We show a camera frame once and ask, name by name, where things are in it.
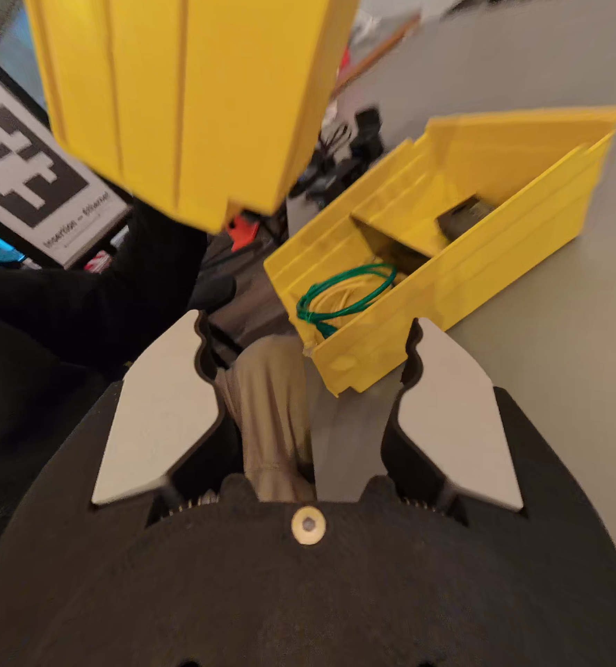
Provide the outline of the person in black jacket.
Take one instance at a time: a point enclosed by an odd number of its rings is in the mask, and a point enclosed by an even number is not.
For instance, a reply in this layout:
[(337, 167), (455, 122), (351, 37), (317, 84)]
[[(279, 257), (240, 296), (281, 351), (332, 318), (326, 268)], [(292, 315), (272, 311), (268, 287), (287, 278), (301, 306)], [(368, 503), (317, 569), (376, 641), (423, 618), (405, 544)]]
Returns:
[(110, 384), (0, 320), (0, 520)]

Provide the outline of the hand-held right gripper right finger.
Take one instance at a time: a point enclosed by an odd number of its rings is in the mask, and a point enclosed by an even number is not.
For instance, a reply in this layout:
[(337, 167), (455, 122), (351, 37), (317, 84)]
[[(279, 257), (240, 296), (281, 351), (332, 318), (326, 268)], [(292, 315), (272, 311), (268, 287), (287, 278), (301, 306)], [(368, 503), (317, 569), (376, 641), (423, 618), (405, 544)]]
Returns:
[(450, 511), (461, 497), (521, 511), (494, 385), (427, 318), (412, 321), (402, 387), (382, 436), (382, 463), (401, 499)]

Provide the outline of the person's left forearm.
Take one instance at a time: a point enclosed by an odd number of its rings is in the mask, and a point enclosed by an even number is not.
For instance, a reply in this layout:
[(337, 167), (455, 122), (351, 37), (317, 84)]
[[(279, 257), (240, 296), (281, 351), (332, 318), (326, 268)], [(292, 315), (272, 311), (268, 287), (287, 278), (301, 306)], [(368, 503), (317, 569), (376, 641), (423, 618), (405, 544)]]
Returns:
[(187, 311), (208, 244), (205, 232), (135, 199), (102, 273), (0, 267), (0, 320), (65, 362), (123, 365)]

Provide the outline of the white sign with black marker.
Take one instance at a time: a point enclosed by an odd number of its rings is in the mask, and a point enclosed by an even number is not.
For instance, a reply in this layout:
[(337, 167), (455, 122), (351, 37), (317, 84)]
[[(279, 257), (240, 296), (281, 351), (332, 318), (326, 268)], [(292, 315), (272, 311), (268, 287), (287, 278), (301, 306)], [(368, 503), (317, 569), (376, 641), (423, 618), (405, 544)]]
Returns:
[(0, 239), (42, 267), (85, 263), (127, 222), (129, 196), (68, 155), (0, 68)]

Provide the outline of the brown wooden strip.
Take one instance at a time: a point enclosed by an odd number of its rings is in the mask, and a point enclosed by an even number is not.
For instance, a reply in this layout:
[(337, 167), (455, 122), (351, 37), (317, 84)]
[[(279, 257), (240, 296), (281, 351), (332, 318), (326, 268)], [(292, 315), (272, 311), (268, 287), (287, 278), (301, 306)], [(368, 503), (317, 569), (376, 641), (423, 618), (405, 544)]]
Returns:
[(349, 85), (381, 61), (404, 39), (421, 26), (420, 11), (382, 19), (373, 36), (366, 38), (349, 51), (349, 60), (341, 67), (330, 100), (335, 100)]

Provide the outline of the person's khaki pants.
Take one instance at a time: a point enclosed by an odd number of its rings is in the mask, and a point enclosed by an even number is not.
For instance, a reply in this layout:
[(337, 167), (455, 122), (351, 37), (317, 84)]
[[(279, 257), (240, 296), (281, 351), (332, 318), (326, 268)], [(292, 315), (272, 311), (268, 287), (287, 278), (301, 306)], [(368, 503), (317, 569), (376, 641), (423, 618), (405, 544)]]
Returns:
[(316, 500), (303, 346), (266, 336), (214, 381), (240, 431), (243, 473), (262, 502)]

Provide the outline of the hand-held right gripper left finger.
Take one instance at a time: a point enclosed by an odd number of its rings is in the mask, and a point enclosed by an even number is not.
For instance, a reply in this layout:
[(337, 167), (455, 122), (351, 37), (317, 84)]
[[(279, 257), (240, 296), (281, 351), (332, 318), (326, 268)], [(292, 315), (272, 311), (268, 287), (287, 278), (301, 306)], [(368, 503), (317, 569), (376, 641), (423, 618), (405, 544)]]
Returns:
[(207, 318), (190, 310), (125, 375), (92, 492), (94, 505), (158, 493), (187, 505), (242, 469), (237, 426), (215, 385)]

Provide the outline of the orange plastic bin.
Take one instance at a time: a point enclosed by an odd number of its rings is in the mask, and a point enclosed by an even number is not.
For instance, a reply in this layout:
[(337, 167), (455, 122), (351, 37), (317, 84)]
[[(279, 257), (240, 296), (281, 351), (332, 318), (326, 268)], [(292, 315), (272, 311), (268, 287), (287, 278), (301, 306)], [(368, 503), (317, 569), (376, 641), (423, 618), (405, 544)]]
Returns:
[(232, 241), (231, 251), (237, 253), (252, 244), (258, 234), (260, 222), (255, 217), (239, 213), (229, 223), (225, 231)]

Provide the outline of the yellow plastic bin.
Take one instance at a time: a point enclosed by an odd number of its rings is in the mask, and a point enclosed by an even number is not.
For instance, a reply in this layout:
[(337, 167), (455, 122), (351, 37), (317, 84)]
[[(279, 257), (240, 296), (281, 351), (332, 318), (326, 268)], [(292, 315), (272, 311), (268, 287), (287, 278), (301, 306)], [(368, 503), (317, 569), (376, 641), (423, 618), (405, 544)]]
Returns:
[(358, 1), (26, 1), (53, 135), (176, 221), (271, 215), (308, 165)]
[[(335, 396), (406, 360), (416, 318), (443, 331), (575, 239), (616, 135), (616, 105), (431, 118), (265, 260)], [(369, 260), (399, 285), (325, 339), (297, 316), (313, 284)]]

